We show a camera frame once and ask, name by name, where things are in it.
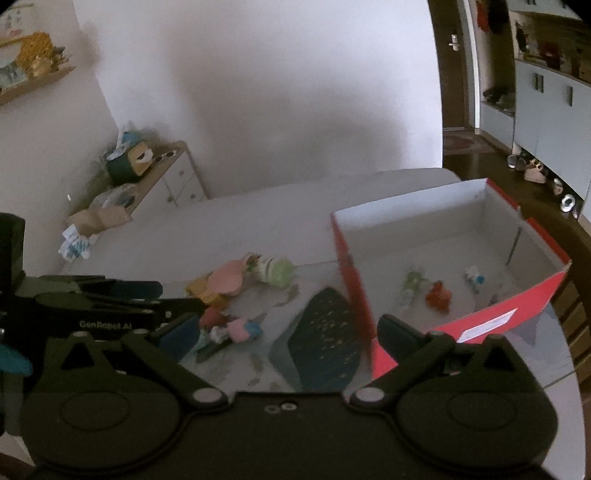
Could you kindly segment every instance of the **white wall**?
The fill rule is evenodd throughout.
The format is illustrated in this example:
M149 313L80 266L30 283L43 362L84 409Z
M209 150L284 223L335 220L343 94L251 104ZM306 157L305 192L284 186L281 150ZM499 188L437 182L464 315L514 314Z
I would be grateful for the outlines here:
M115 121L189 143L213 196L441 166L426 0L74 0Z
M78 68L63 80L0 107L0 211L27 221L24 267L29 275L61 265L57 250L92 161L117 128L96 81L72 0L35 0L40 28L73 53Z

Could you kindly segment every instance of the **red box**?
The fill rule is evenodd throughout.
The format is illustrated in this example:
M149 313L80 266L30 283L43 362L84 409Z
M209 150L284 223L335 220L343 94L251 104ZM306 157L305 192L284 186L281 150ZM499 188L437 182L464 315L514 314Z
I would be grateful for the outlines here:
M395 313L409 271L421 269L453 293L449 314L430 309L425 291L401 319L479 343L539 314L570 258L490 180L471 180L365 203L332 214L341 274L372 356L374 378L396 366L376 340L376 322ZM475 294L464 278L485 277Z

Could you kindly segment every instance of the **toy figure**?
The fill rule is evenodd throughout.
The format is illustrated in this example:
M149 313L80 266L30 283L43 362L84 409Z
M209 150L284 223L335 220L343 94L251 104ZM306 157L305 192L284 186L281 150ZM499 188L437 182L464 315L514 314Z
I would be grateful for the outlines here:
M425 301L430 308L448 314L452 296L452 292L443 287L442 281L436 281L431 291L425 296Z

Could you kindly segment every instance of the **rug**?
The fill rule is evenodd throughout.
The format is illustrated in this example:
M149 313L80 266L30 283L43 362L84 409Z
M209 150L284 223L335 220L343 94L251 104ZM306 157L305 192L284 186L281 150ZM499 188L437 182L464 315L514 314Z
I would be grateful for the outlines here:
M443 132L443 154L494 153L495 149L473 132Z

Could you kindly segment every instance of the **drawer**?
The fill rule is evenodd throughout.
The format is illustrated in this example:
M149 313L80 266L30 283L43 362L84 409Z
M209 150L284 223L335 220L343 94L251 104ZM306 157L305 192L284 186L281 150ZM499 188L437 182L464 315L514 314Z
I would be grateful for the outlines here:
M131 214L134 222L148 221L160 213L174 213L177 206L164 180L152 187L144 199Z
M192 203L199 203L206 200L205 192L201 187L201 182L196 175L193 175L187 183L187 186L181 192L181 195L177 198L177 205L179 207L186 207Z
M195 170L189 156L183 153L164 174L164 181L174 198L181 195L181 192L194 174Z

